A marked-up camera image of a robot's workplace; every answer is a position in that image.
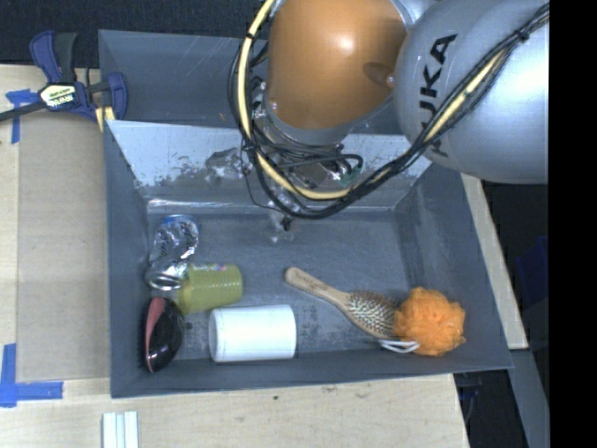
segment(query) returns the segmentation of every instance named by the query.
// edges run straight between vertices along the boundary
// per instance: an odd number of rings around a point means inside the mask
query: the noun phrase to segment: yellow cable
[[[273,6],[275,0],[266,0],[259,12],[256,14],[255,19],[251,23],[249,30],[247,32],[247,36],[244,38],[243,45],[241,47],[241,54],[239,57],[239,75],[237,80],[237,94],[238,94],[238,105],[239,105],[239,116],[241,121],[241,126],[244,133],[247,135],[249,140],[253,139],[252,128],[251,128],[251,121],[249,119],[249,113],[246,107],[246,94],[245,94],[245,81],[246,81],[246,68],[248,66],[249,61],[249,53],[251,51],[251,47],[253,46],[253,40],[257,31],[259,30],[261,24],[264,20],[268,18],[270,13],[271,7]],[[482,82],[482,80],[487,76],[487,74],[491,71],[495,63],[498,59],[502,58],[505,55],[505,51],[502,50],[497,53],[484,67],[481,71],[477,73],[477,75],[472,79],[472,81],[466,85],[466,87],[458,94],[456,98],[450,103],[446,111],[444,111],[443,115],[436,121],[433,128],[429,131],[429,134],[425,137],[424,141],[429,141],[433,136],[437,134],[437,132],[442,128],[442,126],[446,123],[446,121],[451,118],[451,116],[456,112],[456,110],[465,102],[468,95],[475,90],[475,88]],[[264,158],[262,155],[257,153],[257,160],[259,165],[263,168],[266,174],[273,179],[273,181],[282,186],[284,189],[289,190],[290,192],[295,192],[300,194],[301,196],[315,200],[315,201],[326,201],[326,200],[337,200],[347,196],[351,191],[358,188],[360,184],[355,186],[349,187],[348,189],[341,189],[337,191],[330,191],[330,192],[319,192],[305,188],[299,188],[293,186],[285,177],[280,175]],[[374,181],[379,180],[381,177],[384,177],[390,169],[386,169],[385,171],[381,172],[377,175]]]
[[[249,27],[247,36],[243,41],[243,45],[241,47],[241,54],[239,57],[239,75],[237,80],[239,117],[241,120],[242,129],[249,139],[252,139],[252,131],[249,113],[246,107],[246,95],[244,91],[246,81],[246,67],[248,65],[249,52],[253,45],[254,36],[257,33],[259,27],[261,26],[261,23],[263,23],[263,21],[268,17],[274,2],[275,0],[266,0],[259,9],[259,12],[253,20],[253,23]],[[267,175],[274,180],[276,184],[282,186],[286,190],[298,193],[307,199],[318,201],[337,200],[346,196],[353,189],[348,188],[331,192],[318,192],[309,189],[297,188],[290,184],[290,182],[287,179],[285,179],[273,167],[271,167],[270,163],[262,155],[257,153],[257,159],[259,165],[263,168]]]
[[[471,80],[466,87],[460,91],[458,96],[456,96],[450,105],[446,108],[446,111],[442,114],[442,116],[436,121],[436,124],[433,125],[433,128],[429,130],[429,134],[425,137],[424,143],[429,141],[432,137],[436,135],[436,133],[441,129],[441,127],[446,123],[448,119],[458,110],[460,106],[466,101],[468,95],[473,92],[478,85],[481,84],[483,79],[487,76],[490,70],[493,68],[495,63],[499,58],[501,58],[505,54],[505,51],[502,49],[499,53],[497,53],[493,58],[489,60],[489,62],[479,71],[475,77]]]

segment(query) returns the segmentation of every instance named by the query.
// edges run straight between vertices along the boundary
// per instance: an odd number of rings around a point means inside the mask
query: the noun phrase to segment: wooden brush handle
[[[289,267],[284,274],[285,281],[293,287],[309,292],[329,301],[345,311],[348,308],[350,294],[337,290],[323,283],[297,267]]]

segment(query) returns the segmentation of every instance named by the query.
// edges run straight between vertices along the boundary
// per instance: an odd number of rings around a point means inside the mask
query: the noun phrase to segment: yellow-green cup
[[[178,290],[184,315],[230,305],[243,295],[243,277],[235,264],[188,265],[188,277]]]

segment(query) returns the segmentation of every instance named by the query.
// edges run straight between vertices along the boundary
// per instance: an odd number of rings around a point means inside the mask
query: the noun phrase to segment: orange bath sponge
[[[438,290],[414,288],[395,312],[394,335],[417,342],[415,354],[439,357],[465,342],[465,309]]]

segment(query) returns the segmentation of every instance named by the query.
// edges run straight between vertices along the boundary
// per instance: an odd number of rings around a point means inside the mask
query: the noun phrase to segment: white plastic piece
[[[102,419],[103,448],[139,448],[137,412],[104,413]]]
[[[216,362],[292,358],[297,324],[289,305],[224,307],[209,320],[209,349]]]

